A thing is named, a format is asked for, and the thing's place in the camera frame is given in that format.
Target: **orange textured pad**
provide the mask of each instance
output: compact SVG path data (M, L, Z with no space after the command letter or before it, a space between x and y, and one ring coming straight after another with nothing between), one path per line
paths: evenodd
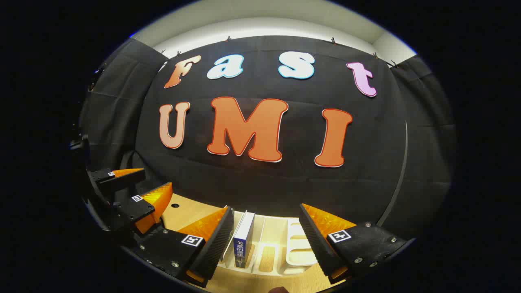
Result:
M220 209L219 211L210 214L199 221L196 221L182 229L180 229L178 232L188 235L194 235L203 237L206 242L210 239L210 236L212 236L212 233L214 232L215 228L217 227L217 224L219 224L219 221L221 221L222 216L224 216L226 210L229 208L229 206L224 207Z
M354 223L328 212L324 212L323 210L319 210L316 207L304 203L302 206L306 209L307 213L320 231L320 234L322 234L324 238L326 238L330 233L356 226Z
M159 223L161 215L166 210L172 198L172 183L169 182L159 188L147 192L142 198L154 206L154 212L135 223L136 228L141 232L147 232L154 223Z
M136 228L139 230L139 232L145 234L150 227L154 225L154 217L152 214L142 218L141 220L137 221L135 223Z
M140 170L143 170L143 169L123 169L123 170L113 170L112 172L114 173L114 175L116 177L121 177L123 175L134 173L134 172L137 172Z
M142 196L142 198L154 206L155 211L152 213L152 216L154 217L154 221L159 223L159 218L168 207L170 199L172 198L172 183L169 182L157 189L154 189Z

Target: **black mount bracket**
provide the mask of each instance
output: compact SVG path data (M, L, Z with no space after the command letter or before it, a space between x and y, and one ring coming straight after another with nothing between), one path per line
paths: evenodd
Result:
M375 223L360 223L331 233L327 241L348 267L348 274L360 278L394 257L407 241Z

